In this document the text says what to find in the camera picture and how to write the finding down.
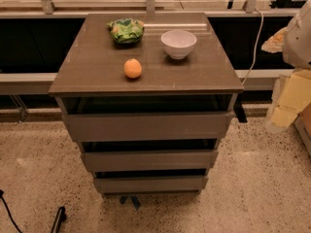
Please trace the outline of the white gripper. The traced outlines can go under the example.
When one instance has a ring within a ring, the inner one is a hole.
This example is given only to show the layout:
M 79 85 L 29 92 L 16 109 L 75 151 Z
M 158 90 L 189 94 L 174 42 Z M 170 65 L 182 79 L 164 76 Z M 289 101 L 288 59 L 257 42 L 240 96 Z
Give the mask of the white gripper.
M 282 52 L 286 31 L 286 27 L 278 30 L 262 44 L 261 49 L 269 53 Z M 278 106 L 281 108 L 272 105 L 267 111 L 264 121 L 265 129 L 274 134 L 287 130 L 297 118 L 298 113 L 310 103 L 311 71 L 301 69 L 293 72 L 287 79 L 278 99 Z

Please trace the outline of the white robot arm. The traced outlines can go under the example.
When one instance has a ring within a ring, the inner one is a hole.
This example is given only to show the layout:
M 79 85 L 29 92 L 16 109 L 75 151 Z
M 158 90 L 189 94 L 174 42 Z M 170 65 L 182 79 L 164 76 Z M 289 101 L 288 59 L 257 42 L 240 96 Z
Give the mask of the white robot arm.
M 271 133 L 286 130 L 311 103 L 311 0 L 289 24 L 263 43 L 261 49 L 281 52 L 283 61 L 294 67 L 289 77 L 276 81 L 265 129 Z

